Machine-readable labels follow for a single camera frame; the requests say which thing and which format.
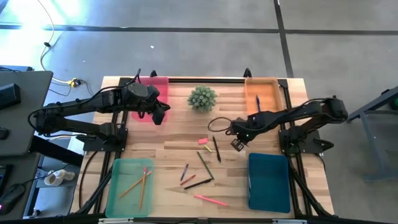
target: wooden table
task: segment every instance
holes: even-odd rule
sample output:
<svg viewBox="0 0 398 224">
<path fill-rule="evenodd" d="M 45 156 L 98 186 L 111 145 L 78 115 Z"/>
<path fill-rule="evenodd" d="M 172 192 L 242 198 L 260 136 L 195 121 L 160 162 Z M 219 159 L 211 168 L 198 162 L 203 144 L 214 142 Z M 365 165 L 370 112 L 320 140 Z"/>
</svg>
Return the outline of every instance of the wooden table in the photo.
<svg viewBox="0 0 398 224">
<path fill-rule="evenodd" d="M 120 77 L 104 77 L 102 87 L 117 85 Z M 287 79 L 289 84 L 292 106 L 298 106 L 307 100 L 304 80 L 301 78 Z M 187 104 L 187 98 L 195 86 L 195 83 L 169 83 L 169 101 L 171 110 L 168 112 L 167 121 L 161 126 L 152 123 L 135 121 L 128 116 L 126 127 L 129 129 L 126 150 L 122 158 L 152 158 L 155 162 L 155 186 L 151 217 L 219 217 L 219 218 L 290 218 L 294 217 L 293 209 L 290 213 L 276 213 L 250 210 L 247 206 L 247 155 L 250 152 L 261 152 L 267 154 L 280 154 L 279 141 L 277 138 L 278 128 L 258 137 L 249 143 L 241 152 L 235 151 L 230 142 L 233 136 L 222 133 L 211 133 L 207 130 L 209 121 L 215 117 L 225 116 L 236 119 L 238 116 L 246 119 L 246 102 L 244 98 L 243 84 L 230 83 L 206 83 L 216 91 L 217 104 L 211 113 L 195 113 Z M 112 114 L 96 113 L 94 123 L 101 124 L 111 121 Z M 225 128 L 226 122 L 219 122 L 214 129 Z M 222 163 L 216 158 L 216 153 L 210 153 L 203 146 L 197 144 L 197 140 L 212 135 L 218 142 Z M 186 176 L 193 174 L 197 176 L 191 182 L 198 182 L 208 178 L 208 174 L 199 160 L 196 151 L 199 151 L 208 164 L 215 181 L 201 185 L 189 190 L 179 186 L 184 166 L 189 163 Z M 81 167 L 81 172 L 91 155 L 88 153 Z M 87 201 L 98 185 L 103 163 L 104 153 L 95 155 L 87 168 L 85 175 L 82 199 Z M 308 188 L 317 200 L 330 213 L 333 213 L 331 198 L 326 181 L 323 164 L 314 155 L 303 154 L 303 165 L 307 179 Z M 75 190 L 71 212 L 78 210 L 78 192 L 81 186 Z M 299 187 L 298 200 L 303 212 L 303 197 Z M 101 211 L 106 206 L 109 184 L 104 190 Z M 222 207 L 212 203 L 204 202 L 193 197 L 200 194 L 216 200 L 228 203 L 230 206 Z"/>
</svg>

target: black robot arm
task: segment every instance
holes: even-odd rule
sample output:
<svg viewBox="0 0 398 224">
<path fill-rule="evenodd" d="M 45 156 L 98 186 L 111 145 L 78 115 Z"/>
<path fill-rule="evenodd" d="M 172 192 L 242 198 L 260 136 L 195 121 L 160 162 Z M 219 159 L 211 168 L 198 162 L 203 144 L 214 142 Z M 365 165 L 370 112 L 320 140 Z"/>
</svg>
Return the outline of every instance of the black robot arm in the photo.
<svg viewBox="0 0 398 224">
<path fill-rule="evenodd" d="M 238 118 L 232 120 L 227 134 L 236 135 L 231 145 L 240 151 L 244 145 L 252 141 L 258 134 L 266 133 L 280 124 L 312 118 L 301 126 L 294 127 L 291 135 L 300 140 L 308 134 L 328 123 L 342 123 L 347 118 L 344 103 L 336 98 L 308 100 L 304 104 L 283 111 L 260 111 L 248 116 L 247 120 Z"/>
<path fill-rule="evenodd" d="M 169 105 L 160 102 L 157 97 L 159 91 L 152 85 L 128 83 L 115 86 L 112 90 L 97 92 L 93 97 L 66 103 L 51 103 L 34 111 L 30 117 L 35 118 L 32 127 L 44 136 L 50 136 L 58 131 L 71 131 L 97 136 L 103 141 L 117 139 L 118 127 L 114 123 L 93 124 L 66 119 L 66 116 L 89 112 L 113 113 L 120 111 L 137 111 L 140 118 L 145 113 L 152 114 L 156 125 L 162 123 L 165 111 Z"/>
</svg>

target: succulent plant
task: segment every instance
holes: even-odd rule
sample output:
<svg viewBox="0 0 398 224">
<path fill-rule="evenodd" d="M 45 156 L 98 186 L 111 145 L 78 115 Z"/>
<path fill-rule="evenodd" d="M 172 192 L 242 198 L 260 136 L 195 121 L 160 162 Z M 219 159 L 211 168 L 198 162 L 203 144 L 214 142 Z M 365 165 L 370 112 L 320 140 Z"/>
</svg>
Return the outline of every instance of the succulent plant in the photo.
<svg viewBox="0 0 398 224">
<path fill-rule="evenodd" d="M 216 93 L 211 88 L 207 86 L 197 86 L 188 97 L 188 105 L 192 105 L 192 109 L 194 110 L 208 112 L 216 105 L 216 97 Z"/>
</svg>

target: green tray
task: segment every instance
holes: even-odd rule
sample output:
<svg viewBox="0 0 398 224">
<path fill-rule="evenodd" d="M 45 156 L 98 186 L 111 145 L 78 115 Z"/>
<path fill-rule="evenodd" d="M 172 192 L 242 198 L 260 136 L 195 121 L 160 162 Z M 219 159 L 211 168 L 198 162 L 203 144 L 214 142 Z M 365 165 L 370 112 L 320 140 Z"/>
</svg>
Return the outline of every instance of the green tray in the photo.
<svg viewBox="0 0 398 224">
<path fill-rule="evenodd" d="M 119 198 L 119 196 L 142 178 L 144 167 L 147 167 L 147 172 L 152 171 L 152 173 L 145 179 L 144 197 L 140 211 L 139 199 L 142 182 L 122 198 Z M 147 217 L 152 210 L 154 171 L 155 166 L 152 159 L 116 159 L 113 163 L 105 215 L 108 218 Z"/>
</svg>

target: concrete floor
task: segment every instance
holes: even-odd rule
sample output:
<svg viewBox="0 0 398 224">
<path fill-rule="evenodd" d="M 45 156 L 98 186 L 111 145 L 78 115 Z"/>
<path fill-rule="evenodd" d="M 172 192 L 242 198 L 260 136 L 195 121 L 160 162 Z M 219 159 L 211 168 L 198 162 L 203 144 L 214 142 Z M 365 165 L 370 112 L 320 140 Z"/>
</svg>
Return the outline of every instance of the concrete floor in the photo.
<svg viewBox="0 0 398 224">
<path fill-rule="evenodd" d="M 56 24 L 278 28 L 272 0 L 42 2 Z M 279 2 L 286 29 L 398 30 L 398 2 L 394 0 Z M 47 41 L 50 32 L 37 26 L 48 24 L 48 17 L 35 1 L 9 0 L 0 14 L 0 24 L 20 22 L 29 26 L 0 30 L 0 64 L 40 70 L 42 42 Z M 94 91 L 104 75 L 133 75 L 139 67 L 143 75 L 155 69 L 167 76 L 240 77 L 249 67 L 255 77 L 287 76 L 279 34 L 57 31 L 55 40 L 44 59 L 46 69 L 64 80 L 82 78 Z M 396 35 L 287 35 L 287 44 L 294 77 L 304 78 L 308 96 L 337 95 L 349 112 L 398 83 Z M 63 93 L 68 90 L 56 85 L 51 89 Z M 89 93 L 79 87 L 66 97 L 49 92 L 46 103 L 85 97 Z M 77 118 L 90 120 L 92 114 Z M 344 218 L 397 223 L 398 181 L 369 184 L 362 180 L 364 174 L 375 170 L 360 121 L 328 125 L 320 132 L 324 139 L 335 143 L 325 153 L 335 213 Z M 59 205 L 60 212 L 53 214 L 68 208 Z"/>
</svg>

